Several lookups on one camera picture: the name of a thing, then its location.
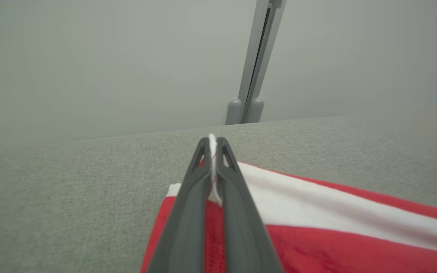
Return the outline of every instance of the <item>gray wall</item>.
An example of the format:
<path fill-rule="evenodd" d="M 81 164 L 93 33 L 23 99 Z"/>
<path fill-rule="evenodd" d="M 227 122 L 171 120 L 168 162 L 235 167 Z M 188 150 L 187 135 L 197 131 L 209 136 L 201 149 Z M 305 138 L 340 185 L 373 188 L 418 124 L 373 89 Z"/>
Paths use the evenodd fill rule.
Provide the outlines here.
<path fill-rule="evenodd" d="M 255 0 L 0 0 L 0 146 L 225 124 L 254 10 Z"/>
<path fill-rule="evenodd" d="M 437 0 L 288 0 L 261 121 L 437 110 Z"/>

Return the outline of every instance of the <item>white stripe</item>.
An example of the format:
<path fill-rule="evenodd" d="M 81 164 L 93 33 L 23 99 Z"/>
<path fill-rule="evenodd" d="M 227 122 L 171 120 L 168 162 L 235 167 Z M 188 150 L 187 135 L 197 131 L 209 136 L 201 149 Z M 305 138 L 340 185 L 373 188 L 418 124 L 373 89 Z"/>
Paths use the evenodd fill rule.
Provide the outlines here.
<path fill-rule="evenodd" d="M 349 232 L 437 251 L 437 219 L 256 166 L 239 167 L 264 224 Z"/>

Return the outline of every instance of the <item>metal frame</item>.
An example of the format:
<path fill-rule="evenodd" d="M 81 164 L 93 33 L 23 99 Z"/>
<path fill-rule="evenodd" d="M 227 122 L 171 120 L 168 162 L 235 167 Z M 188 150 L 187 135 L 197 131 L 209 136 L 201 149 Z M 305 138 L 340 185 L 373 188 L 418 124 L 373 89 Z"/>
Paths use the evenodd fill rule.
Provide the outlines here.
<path fill-rule="evenodd" d="M 242 75 L 239 99 L 242 102 L 241 123 L 248 122 L 250 103 L 257 99 L 261 90 L 264 75 L 266 74 L 267 64 L 271 57 L 274 41 L 283 17 L 286 0 L 257 0 L 256 11 L 253 20 L 253 28 L 250 33 L 249 47 L 247 49 L 246 63 Z M 264 36 L 264 21 L 266 19 L 267 8 L 270 8 L 267 17 Z"/>

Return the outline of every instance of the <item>gray textured surface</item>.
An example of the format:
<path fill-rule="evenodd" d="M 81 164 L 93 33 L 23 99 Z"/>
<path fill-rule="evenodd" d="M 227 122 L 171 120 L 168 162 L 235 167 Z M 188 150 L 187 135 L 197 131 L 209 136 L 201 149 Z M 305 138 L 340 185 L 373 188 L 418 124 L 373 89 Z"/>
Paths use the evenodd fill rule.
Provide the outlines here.
<path fill-rule="evenodd" d="M 238 160 L 437 206 L 437 113 L 339 116 L 0 150 L 0 272 L 139 270 L 197 141 Z"/>

